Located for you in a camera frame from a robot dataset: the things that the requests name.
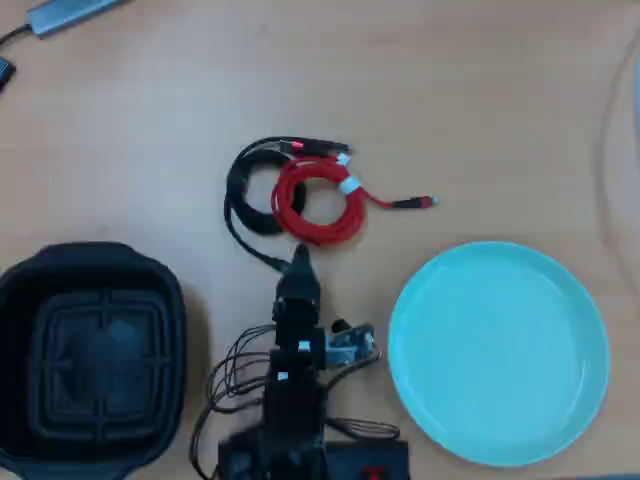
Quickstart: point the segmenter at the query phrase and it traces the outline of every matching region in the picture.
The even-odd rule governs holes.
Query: plate rim
[[[575,286],[581,291],[584,299],[588,302],[589,304],[589,308],[593,310],[593,312],[595,313],[595,317],[597,318],[597,320],[599,320],[598,325],[600,326],[600,330],[601,330],[601,338],[603,340],[603,345],[604,345],[604,358],[605,358],[605,365],[604,365],[604,374],[602,376],[602,385],[600,386],[599,392],[598,392],[598,396],[595,397],[597,400],[594,403],[594,406],[592,408],[592,411],[589,413],[589,415],[586,417],[585,422],[583,425],[580,426],[580,428],[577,428],[576,431],[574,433],[572,433],[571,435],[568,436],[567,440],[564,442],[559,443],[557,446],[555,446],[554,448],[549,449],[548,452],[544,452],[544,453],[539,453],[536,455],[531,455],[530,458],[526,459],[526,460],[508,460],[505,459],[504,461],[500,461],[500,462],[496,462],[496,461],[487,461],[486,459],[483,460],[481,456],[478,457],[469,457],[469,456],[465,456],[462,453],[459,453],[459,450],[456,445],[451,445],[449,444],[449,442],[443,441],[442,438],[437,435],[434,434],[432,432],[430,432],[427,428],[424,427],[423,425],[423,421],[422,420],[418,420],[416,417],[414,417],[414,415],[411,413],[411,410],[409,409],[409,405],[412,402],[408,402],[407,398],[409,397],[406,389],[404,389],[403,387],[401,387],[402,382],[399,382],[396,378],[397,376],[397,370],[399,367],[394,368],[395,362],[394,362],[394,358],[395,353],[394,353],[394,341],[393,338],[395,335],[397,335],[397,333],[394,333],[394,319],[397,318],[397,316],[399,315],[397,313],[398,311],[398,306],[401,304],[404,304],[408,301],[408,298],[410,293],[409,290],[412,290],[411,286],[412,284],[415,284],[418,280],[416,279],[416,277],[419,277],[421,275],[421,273],[423,271],[428,271],[429,269],[433,268],[434,264],[438,261],[442,261],[443,257],[446,256],[450,256],[450,255],[458,255],[460,253],[460,251],[463,250],[468,250],[468,249],[475,249],[475,248],[486,248],[486,247],[498,247],[498,248],[508,248],[508,249],[517,249],[520,251],[525,252],[527,255],[533,255],[535,257],[538,257],[542,260],[544,260],[545,262],[553,265],[555,268],[559,269],[559,271],[561,271],[563,273],[563,275],[570,280],[571,282],[573,282],[575,284]],[[550,255],[541,252],[539,250],[536,250],[532,247],[526,246],[526,245],[522,245],[519,243],[515,243],[515,242],[508,242],[508,241],[476,241],[476,242],[467,242],[467,243],[462,243],[459,245],[456,245],[454,247],[448,248],[446,250],[441,251],[440,253],[436,254],[435,256],[433,256],[432,258],[430,258],[424,265],[422,265],[416,272],[414,272],[411,277],[409,278],[409,280],[407,281],[407,283],[402,287],[402,291],[400,292],[400,294],[398,295],[396,302],[394,304],[392,313],[391,313],[391,319],[389,322],[389,337],[388,337],[388,344],[387,344],[387,363],[389,366],[389,370],[391,373],[391,377],[393,380],[393,384],[396,390],[396,394],[398,395],[398,397],[400,398],[400,401],[402,403],[403,408],[405,409],[405,411],[407,412],[407,414],[409,415],[409,417],[413,420],[413,422],[420,428],[420,430],[422,430],[422,432],[424,432],[425,435],[427,435],[429,437],[429,439],[433,440],[434,442],[436,442],[439,446],[441,446],[442,448],[444,448],[447,452],[452,453],[453,455],[455,455],[458,458],[461,458],[463,460],[466,460],[468,462],[474,463],[474,464],[479,464],[479,465],[485,465],[485,466],[489,466],[489,467],[497,467],[497,468],[517,468],[517,467],[524,467],[524,466],[528,466],[528,465],[532,465],[532,464],[536,464],[545,460],[548,460],[554,456],[556,456],[557,454],[563,452],[564,450],[566,450],[568,447],[570,447],[578,438],[580,438],[585,432],[586,430],[589,429],[589,427],[592,425],[592,423],[594,422],[594,420],[596,419],[596,417],[598,416],[599,412],[602,409],[602,406],[604,404],[606,395],[607,395],[607,391],[608,391],[608,386],[609,386],[609,379],[610,379],[610,375],[611,375],[611,348],[610,348],[610,344],[609,344],[609,335],[608,335],[608,331],[607,331],[607,326],[604,322],[602,313],[600,312],[600,309],[598,308],[598,305],[595,302],[595,299],[593,298],[593,296],[590,294],[590,292],[588,291],[588,289],[586,288],[586,286],[567,268],[565,267],[563,264],[561,264],[560,262],[558,262],[557,260],[555,260],[553,257],[551,257]]]

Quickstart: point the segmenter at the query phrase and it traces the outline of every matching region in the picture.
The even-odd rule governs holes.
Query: thin black wire
[[[380,361],[382,354],[362,360],[338,372],[325,386],[325,394],[328,396],[338,383],[349,375],[366,368]],[[395,425],[371,420],[359,420],[355,418],[335,418],[329,417],[325,420],[328,427],[342,433],[343,435],[358,441],[391,441],[400,436],[400,429]]]
[[[357,441],[392,441],[400,437],[400,429],[390,423],[341,417],[329,417],[325,423],[328,427]]]
[[[229,415],[259,406],[262,403],[261,398],[254,398],[233,407],[220,405],[220,402],[222,402],[224,399],[233,398],[236,396],[244,396],[251,392],[264,388],[266,383],[265,376],[257,376],[244,381],[239,381],[238,375],[251,366],[267,364],[269,362],[268,353],[246,352],[245,349],[251,342],[259,338],[260,336],[272,331],[274,328],[274,325],[262,325],[259,327],[248,328],[243,331],[238,339],[229,348],[226,357],[214,366],[207,379],[207,405],[196,420],[193,435],[191,437],[191,442],[189,445],[189,461],[191,462],[191,465],[193,466],[196,473],[203,480],[213,480],[216,478],[221,478],[218,466],[216,466],[211,476],[208,476],[200,465],[200,439],[202,437],[202,432],[204,431],[207,420],[214,412]],[[223,374],[222,378],[220,378],[216,383],[216,379],[218,378],[220,372],[222,372]]]
[[[25,25],[22,25],[16,28],[15,30],[5,33],[4,35],[0,35],[0,47],[9,43],[11,40],[14,40],[22,35],[26,35],[32,32],[33,30],[31,29],[31,25],[27,23]]]

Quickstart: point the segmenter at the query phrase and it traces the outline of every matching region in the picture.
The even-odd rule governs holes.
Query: black cable
[[[357,441],[392,441],[400,437],[400,429],[395,425],[355,418],[329,417],[326,425]]]
[[[238,374],[251,366],[267,364],[269,362],[268,353],[247,352],[245,349],[251,342],[272,331],[274,328],[275,325],[262,325],[259,327],[248,328],[243,331],[238,339],[231,345],[225,358],[218,362],[209,374],[206,387],[207,405],[196,420],[193,435],[191,436],[191,442],[189,444],[189,462],[203,480],[221,478],[218,467],[216,467],[211,476],[208,476],[200,465],[200,438],[207,420],[214,412],[229,415],[259,406],[262,403],[261,398],[254,398],[234,407],[220,405],[220,402],[225,398],[244,396],[264,388],[266,383],[265,376],[257,376],[240,381]],[[223,374],[222,378],[218,379],[216,383],[216,379],[221,372]]]
[[[0,47],[9,43],[11,40],[14,40],[22,35],[32,33],[32,32],[33,30],[31,30],[31,25],[27,23],[25,25],[22,25],[16,28],[15,30],[5,33],[4,35],[0,35]]]
[[[244,248],[249,254],[263,261],[271,268],[278,272],[284,272],[289,266],[289,262],[282,258],[272,257],[257,251],[250,246],[238,234],[233,225],[231,212],[235,212],[238,219],[249,230],[258,235],[274,235],[282,232],[282,228],[272,213],[264,213],[251,207],[246,199],[247,188],[249,186],[249,177],[258,167],[271,166],[282,168],[286,165],[290,158],[282,151],[274,148],[282,147],[283,144],[300,144],[304,145],[305,154],[326,154],[329,151],[349,151],[349,146],[329,142],[325,140],[316,140],[304,137],[266,137],[251,145],[245,147],[233,161],[231,170],[227,175],[227,192],[224,197],[224,222],[233,238]],[[294,190],[292,208],[297,213],[302,213],[306,201],[306,187],[303,184],[298,185]]]
[[[348,367],[343,368],[338,372],[325,386],[325,394],[328,396],[331,390],[335,388],[338,383],[347,378],[352,373],[357,372],[363,368],[366,368],[382,358],[379,353],[375,357],[362,360],[358,363],[354,363]],[[332,418],[329,417],[325,420],[328,427],[346,435],[347,437],[358,441],[390,441],[396,440],[400,436],[400,429],[395,425],[383,422],[374,422],[371,420],[359,420],[355,418]]]

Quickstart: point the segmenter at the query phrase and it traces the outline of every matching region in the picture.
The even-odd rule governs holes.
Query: wire
[[[251,173],[261,166],[282,168],[288,161],[284,153],[273,150],[281,142],[321,142],[328,145],[342,147],[342,144],[323,142],[303,137],[266,137],[245,147],[235,158],[227,175],[227,191],[224,197],[224,222],[233,238],[244,248],[247,253],[269,265],[278,272],[284,272],[289,267],[289,262],[278,257],[266,255],[249,245],[238,233],[233,225],[231,212],[234,212],[242,224],[258,235],[273,235],[282,232],[282,228],[272,213],[260,212],[251,207],[246,199],[249,177]],[[306,199],[304,185],[297,188],[292,198],[292,208],[302,212]]]
[[[393,441],[400,437],[400,429],[390,423],[332,417],[327,418],[325,423],[357,441]]]
[[[216,466],[214,472],[208,476],[200,465],[200,439],[204,427],[213,412],[230,415],[259,406],[262,403],[261,398],[253,398],[235,406],[220,405],[220,402],[224,399],[245,396],[264,388],[266,382],[265,376],[256,376],[240,381],[239,374],[246,371],[249,367],[267,364],[269,362],[268,353],[247,352],[245,349],[262,335],[273,331],[274,328],[275,325],[261,325],[244,330],[231,345],[225,358],[218,362],[209,374],[206,386],[207,405],[196,420],[189,444],[189,462],[203,480],[221,478],[218,466]]]
[[[341,217],[328,225],[304,219],[292,208],[296,189],[306,180],[320,178],[343,189],[347,204]],[[298,157],[284,166],[271,195],[271,209],[278,223],[294,237],[314,245],[336,245],[348,241],[360,231],[364,223],[365,202],[380,208],[429,208],[438,200],[433,197],[414,197],[384,202],[362,188],[337,157]]]
[[[9,43],[11,40],[15,40],[16,38],[21,37],[22,35],[32,33],[32,32],[33,30],[31,29],[31,25],[27,23],[25,25],[22,25],[16,28],[15,30],[5,33],[4,35],[0,35],[0,47]]]
[[[349,375],[366,368],[382,359],[382,354],[362,360],[358,363],[343,368],[325,386],[328,396],[338,383]],[[384,422],[374,422],[371,420],[359,420],[355,418],[328,417],[325,420],[328,427],[342,433],[343,435],[357,441],[393,441],[400,437],[400,429],[395,425]]]

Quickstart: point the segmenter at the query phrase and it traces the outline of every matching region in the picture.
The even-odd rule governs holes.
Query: usb cable
[[[98,15],[127,0],[50,0],[27,12],[29,22],[15,30],[0,35],[0,49],[12,40],[34,33],[38,38],[52,35],[63,28]],[[0,57],[0,92],[9,83],[16,67]]]
[[[27,35],[31,33],[31,25],[25,24],[21,27],[16,28],[15,30],[10,31],[2,36],[0,36],[0,49],[5,45],[8,45],[11,41],[16,40],[17,38],[22,37],[23,35]],[[16,67],[2,57],[0,57],[0,92],[4,89],[5,85],[9,83],[13,74],[16,73]]]

